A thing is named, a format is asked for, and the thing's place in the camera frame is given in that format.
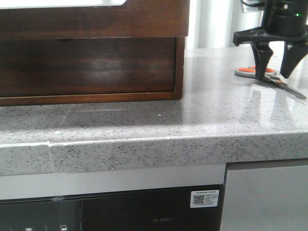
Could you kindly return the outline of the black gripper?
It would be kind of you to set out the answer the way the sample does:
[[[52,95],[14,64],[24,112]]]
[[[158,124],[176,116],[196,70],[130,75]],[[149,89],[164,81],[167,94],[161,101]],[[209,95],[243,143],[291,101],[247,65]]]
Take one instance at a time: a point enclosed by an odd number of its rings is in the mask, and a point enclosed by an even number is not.
[[[250,43],[256,66],[257,80],[265,80],[265,72],[273,51],[268,42],[286,41],[284,43],[284,54],[280,74],[288,78],[299,62],[308,54],[308,26],[304,27],[301,36],[278,36],[269,34],[264,28],[257,27],[246,31],[234,32],[233,43],[239,46]]]

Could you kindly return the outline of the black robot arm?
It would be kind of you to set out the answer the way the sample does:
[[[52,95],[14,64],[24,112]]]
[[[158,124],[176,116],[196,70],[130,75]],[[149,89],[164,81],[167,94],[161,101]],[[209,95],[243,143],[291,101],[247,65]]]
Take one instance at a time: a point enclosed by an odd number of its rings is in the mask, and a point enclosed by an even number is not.
[[[288,78],[308,54],[308,2],[306,0],[268,0],[260,27],[235,32],[233,43],[250,43],[256,66],[256,78],[265,80],[273,51],[270,42],[283,41],[284,54],[280,74]]]

